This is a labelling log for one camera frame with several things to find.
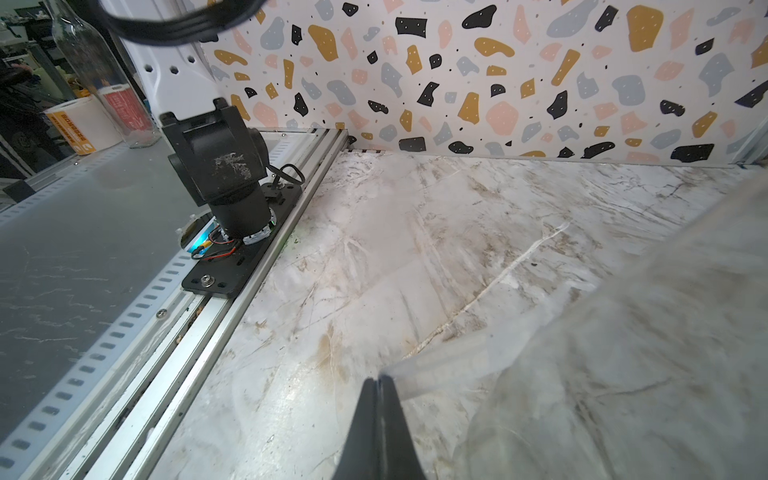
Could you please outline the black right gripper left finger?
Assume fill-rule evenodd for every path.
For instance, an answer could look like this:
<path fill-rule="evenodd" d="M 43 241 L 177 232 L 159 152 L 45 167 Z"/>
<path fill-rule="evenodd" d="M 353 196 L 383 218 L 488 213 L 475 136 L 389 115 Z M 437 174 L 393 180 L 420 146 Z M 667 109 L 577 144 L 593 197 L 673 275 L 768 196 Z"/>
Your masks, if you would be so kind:
<path fill-rule="evenodd" d="M 378 478 L 378 382 L 364 381 L 333 480 Z"/>

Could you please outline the clear glass bottle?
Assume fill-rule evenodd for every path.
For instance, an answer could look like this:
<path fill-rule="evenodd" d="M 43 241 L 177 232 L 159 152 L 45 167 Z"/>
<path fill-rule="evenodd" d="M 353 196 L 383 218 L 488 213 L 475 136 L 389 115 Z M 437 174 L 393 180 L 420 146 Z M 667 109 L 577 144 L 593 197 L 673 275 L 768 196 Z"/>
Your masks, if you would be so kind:
<path fill-rule="evenodd" d="M 497 375 L 460 477 L 766 477 L 765 173 L 571 306 L 519 322 L 386 370 L 402 399 Z"/>

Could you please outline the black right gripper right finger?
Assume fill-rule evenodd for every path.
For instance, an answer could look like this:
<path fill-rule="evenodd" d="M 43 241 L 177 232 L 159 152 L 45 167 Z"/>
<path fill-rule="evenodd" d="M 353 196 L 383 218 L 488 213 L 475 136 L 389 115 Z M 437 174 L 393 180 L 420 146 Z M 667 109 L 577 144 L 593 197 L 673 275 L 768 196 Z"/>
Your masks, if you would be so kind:
<path fill-rule="evenodd" d="M 381 375 L 377 394 L 379 479 L 425 479 L 394 380 Z"/>

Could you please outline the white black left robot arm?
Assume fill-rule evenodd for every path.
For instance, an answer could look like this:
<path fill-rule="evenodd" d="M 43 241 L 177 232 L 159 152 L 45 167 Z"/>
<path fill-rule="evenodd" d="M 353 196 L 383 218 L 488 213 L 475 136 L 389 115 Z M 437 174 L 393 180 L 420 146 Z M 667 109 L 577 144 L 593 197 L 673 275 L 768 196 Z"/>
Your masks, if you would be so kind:
<path fill-rule="evenodd" d="M 257 243 L 275 220 L 260 182 L 269 152 L 221 94 L 200 54 L 261 10 L 259 1 L 216 1 L 185 10 L 179 1 L 91 1 L 140 76 L 151 112 L 173 150 L 169 160 L 193 200 L 210 208 L 229 240 Z"/>

